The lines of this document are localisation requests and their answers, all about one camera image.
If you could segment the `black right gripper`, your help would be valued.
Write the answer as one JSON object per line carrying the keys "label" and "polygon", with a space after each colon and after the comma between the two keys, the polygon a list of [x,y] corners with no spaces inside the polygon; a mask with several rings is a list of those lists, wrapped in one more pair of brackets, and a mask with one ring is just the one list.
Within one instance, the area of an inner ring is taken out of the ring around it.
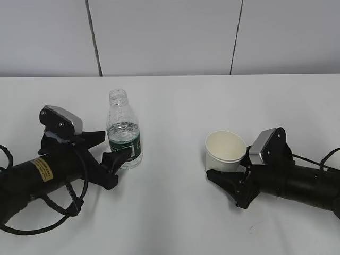
{"label": "black right gripper", "polygon": [[245,172],[206,171],[207,179],[226,191],[240,208],[247,208],[261,192],[284,197],[288,170],[294,166],[292,158],[277,159],[269,165],[252,165],[250,148],[247,146],[240,161],[246,167]]}

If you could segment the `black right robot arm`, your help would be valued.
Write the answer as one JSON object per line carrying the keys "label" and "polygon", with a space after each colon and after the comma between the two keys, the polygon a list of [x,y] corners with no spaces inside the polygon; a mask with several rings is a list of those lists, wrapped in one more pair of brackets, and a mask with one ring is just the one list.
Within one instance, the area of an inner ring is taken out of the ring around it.
{"label": "black right robot arm", "polygon": [[206,171],[207,179],[226,191],[237,207],[247,209],[260,194],[267,193],[301,202],[339,216],[339,170],[325,165],[336,148],[319,162],[318,168],[299,166],[295,154],[285,146],[269,165],[252,165],[248,157],[241,164],[245,172]]}

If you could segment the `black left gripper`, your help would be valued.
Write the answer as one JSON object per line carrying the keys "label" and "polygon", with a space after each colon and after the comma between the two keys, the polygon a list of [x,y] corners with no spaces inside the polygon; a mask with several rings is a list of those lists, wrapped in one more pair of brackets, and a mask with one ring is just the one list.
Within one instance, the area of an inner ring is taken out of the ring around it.
{"label": "black left gripper", "polygon": [[105,152],[101,163],[93,157],[89,149],[105,141],[105,131],[82,132],[65,140],[58,136],[45,132],[41,140],[41,149],[38,154],[43,155],[52,152],[66,152],[75,154],[81,163],[82,178],[98,186],[111,190],[118,185],[117,171],[131,157],[132,149],[125,148],[117,152]]}

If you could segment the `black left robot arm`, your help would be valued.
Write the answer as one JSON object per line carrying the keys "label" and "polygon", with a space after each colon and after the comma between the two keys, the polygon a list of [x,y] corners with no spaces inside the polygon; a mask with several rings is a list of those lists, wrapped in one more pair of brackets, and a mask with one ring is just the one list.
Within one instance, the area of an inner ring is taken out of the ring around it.
{"label": "black left robot arm", "polygon": [[[42,199],[65,217],[74,217],[84,204],[89,183],[107,190],[116,187],[117,171],[130,158],[132,149],[105,152],[98,162],[89,150],[104,140],[104,131],[84,132],[66,140],[44,135],[37,158],[2,168],[1,224],[6,224],[36,199]],[[48,197],[49,193],[63,186],[71,196],[67,208]]]}

